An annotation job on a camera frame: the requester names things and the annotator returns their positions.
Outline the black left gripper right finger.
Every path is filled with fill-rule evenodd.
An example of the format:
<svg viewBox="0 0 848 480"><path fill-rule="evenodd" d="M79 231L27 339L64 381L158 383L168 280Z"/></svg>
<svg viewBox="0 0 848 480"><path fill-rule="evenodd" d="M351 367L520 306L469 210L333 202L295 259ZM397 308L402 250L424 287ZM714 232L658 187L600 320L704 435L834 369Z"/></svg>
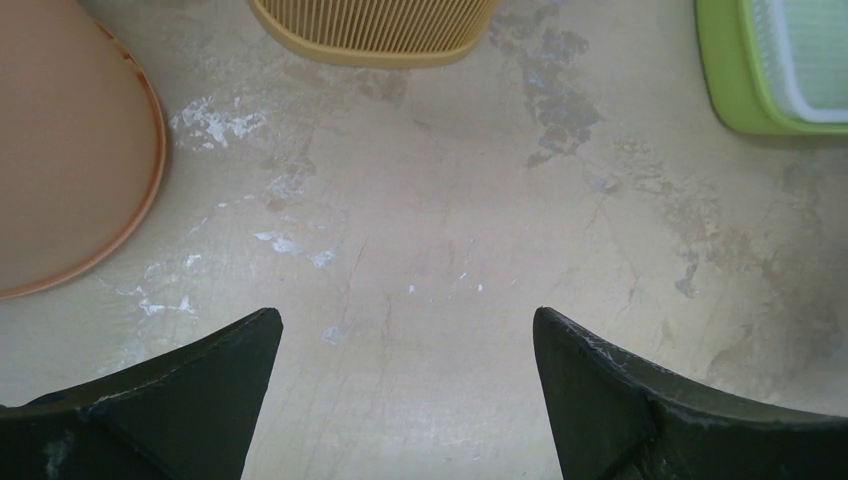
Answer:
<svg viewBox="0 0 848 480"><path fill-rule="evenodd" d="M533 345L566 479L843 479L847 421L667 370L549 307Z"/></svg>

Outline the green perforated plastic basket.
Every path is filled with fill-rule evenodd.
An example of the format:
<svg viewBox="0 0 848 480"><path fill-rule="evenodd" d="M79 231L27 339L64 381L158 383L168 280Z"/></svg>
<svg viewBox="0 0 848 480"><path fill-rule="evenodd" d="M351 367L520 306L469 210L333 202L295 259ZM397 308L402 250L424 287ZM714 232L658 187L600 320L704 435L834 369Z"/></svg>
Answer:
<svg viewBox="0 0 848 480"><path fill-rule="evenodd" d="M694 8L709 98L726 127L846 134L846 2L708 0Z"/></svg>

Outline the peach plastic bucket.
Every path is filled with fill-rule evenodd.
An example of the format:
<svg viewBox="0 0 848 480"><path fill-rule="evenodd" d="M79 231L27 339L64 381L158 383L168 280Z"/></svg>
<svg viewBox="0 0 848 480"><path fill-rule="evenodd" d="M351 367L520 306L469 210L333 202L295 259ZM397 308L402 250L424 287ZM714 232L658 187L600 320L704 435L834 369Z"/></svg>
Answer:
<svg viewBox="0 0 848 480"><path fill-rule="evenodd" d="M127 47L76 1L1 5L1 295L70 280L138 228L167 132Z"/></svg>

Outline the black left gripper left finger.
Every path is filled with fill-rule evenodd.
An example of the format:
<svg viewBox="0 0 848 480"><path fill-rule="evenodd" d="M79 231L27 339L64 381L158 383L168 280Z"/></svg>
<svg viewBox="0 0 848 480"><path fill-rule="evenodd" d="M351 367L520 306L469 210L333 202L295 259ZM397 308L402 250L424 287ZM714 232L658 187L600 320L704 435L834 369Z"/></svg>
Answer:
<svg viewBox="0 0 848 480"><path fill-rule="evenodd" d="M283 332L262 308L105 377L1 409L4 479L238 479Z"/></svg>

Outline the yellow orange slatted bin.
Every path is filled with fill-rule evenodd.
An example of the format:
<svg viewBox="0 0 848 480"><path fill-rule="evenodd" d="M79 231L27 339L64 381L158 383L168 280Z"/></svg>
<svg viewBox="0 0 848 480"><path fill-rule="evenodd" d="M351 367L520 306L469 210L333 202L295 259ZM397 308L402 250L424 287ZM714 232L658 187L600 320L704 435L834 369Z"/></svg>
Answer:
<svg viewBox="0 0 848 480"><path fill-rule="evenodd" d="M252 0L285 48L334 65L409 69L465 57L485 35L493 0Z"/></svg>

